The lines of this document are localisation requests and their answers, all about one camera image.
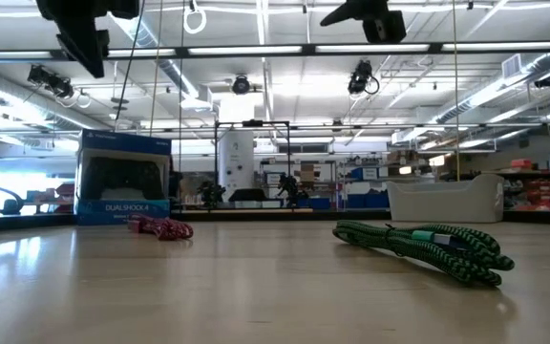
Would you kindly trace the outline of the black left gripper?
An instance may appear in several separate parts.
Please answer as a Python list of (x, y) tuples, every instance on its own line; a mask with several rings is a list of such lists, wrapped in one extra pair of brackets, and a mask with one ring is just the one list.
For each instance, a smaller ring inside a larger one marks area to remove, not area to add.
[(103, 59), (109, 55), (109, 32), (98, 30), (95, 20), (108, 13), (122, 19), (139, 15), (138, 0), (36, 0), (36, 5), (58, 28), (65, 55), (93, 77), (104, 77)]

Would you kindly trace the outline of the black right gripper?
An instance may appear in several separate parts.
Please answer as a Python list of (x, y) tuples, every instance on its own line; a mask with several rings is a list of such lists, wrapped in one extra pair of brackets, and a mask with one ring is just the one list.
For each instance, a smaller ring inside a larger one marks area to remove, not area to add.
[(387, 0), (347, 0), (329, 13), (321, 25), (346, 20), (363, 22), (369, 43), (400, 43), (407, 35), (402, 11), (389, 11)]

